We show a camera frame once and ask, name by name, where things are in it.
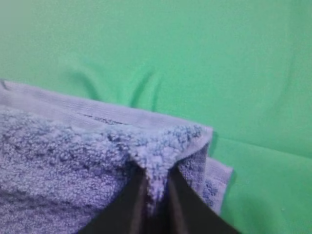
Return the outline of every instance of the green fabric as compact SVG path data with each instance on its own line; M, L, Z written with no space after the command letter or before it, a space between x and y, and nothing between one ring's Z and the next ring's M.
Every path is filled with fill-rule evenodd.
M312 1L1 0L0 77L215 128L222 217L312 233Z

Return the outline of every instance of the terry cloth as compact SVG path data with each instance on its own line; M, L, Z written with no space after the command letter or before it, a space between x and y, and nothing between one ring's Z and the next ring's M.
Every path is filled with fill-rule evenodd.
M211 139L211 127L190 121L1 81L0 233L75 233L136 165L151 215L176 163L219 213L232 169L207 157Z

